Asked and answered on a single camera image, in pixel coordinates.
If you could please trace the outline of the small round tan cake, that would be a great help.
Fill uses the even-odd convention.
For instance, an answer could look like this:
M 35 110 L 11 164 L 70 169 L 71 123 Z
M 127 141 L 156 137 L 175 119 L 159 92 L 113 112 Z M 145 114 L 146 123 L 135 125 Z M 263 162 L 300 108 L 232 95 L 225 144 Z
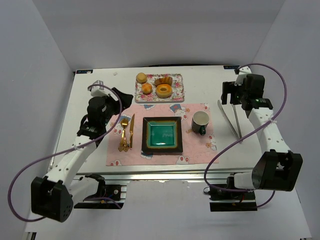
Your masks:
M 146 75 L 145 73 L 143 73 L 143 72 L 140 72 L 140 73 L 138 73 L 138 74 L 136 75 L 136 81 L 137 81 L 138 83 L 140 83 L 140 84 L 146 83 L 147 80 L 148 80 L 148 77 L 147 77 L 147 75 Z

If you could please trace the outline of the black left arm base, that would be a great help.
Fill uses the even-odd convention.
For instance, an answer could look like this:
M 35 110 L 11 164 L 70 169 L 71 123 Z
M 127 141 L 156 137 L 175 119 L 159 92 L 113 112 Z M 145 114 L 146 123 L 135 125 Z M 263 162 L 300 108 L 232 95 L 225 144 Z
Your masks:
M 127 186 L 110 183 L 99 174 L 80 176 L 68 189 L 74 209 L 121 209 L 124 206 Z

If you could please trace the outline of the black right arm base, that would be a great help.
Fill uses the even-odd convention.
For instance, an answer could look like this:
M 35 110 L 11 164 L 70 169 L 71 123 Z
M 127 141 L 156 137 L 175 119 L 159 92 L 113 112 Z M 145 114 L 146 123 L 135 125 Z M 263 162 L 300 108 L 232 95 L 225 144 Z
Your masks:
M 229 192 L 207 186 L 203 193 L 209 196 L 211 212 L 253 212 L 257 211 L 254 192 Z

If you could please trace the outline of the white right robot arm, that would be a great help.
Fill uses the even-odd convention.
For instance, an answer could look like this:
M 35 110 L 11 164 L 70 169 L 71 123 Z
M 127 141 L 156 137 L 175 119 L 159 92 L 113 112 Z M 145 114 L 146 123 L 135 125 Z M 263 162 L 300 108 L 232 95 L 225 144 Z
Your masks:
M 265 78 L 245 74 L 236 81 L 223 82 L 222 104 L 241 105 L 257 131 L 262 156 L 251 172 L 236 173 L 234 187 L 243 190 L 293 190 L 300 173 L 303 158 L 285 143 L 274 116 L 271 101 L 263 97 Z

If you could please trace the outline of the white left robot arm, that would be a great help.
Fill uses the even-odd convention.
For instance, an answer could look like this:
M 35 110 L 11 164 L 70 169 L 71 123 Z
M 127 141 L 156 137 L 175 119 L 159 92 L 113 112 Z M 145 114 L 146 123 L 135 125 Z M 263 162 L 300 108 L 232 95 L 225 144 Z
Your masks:
M 107 124 L 113 116 L 132 104 L 133 95 L 113 87 L 114 99 L 98 86 L 89 88 L 87 114 L 81 119 L 73 147 L 44 177 L 35 177 L 31 182 L 31 211 L 63 223 L 78 203 L 103 198 L 106 194 L 104 177 L 91 173 L 72 183 L 81 166 L 98 148 L 107 133 Z

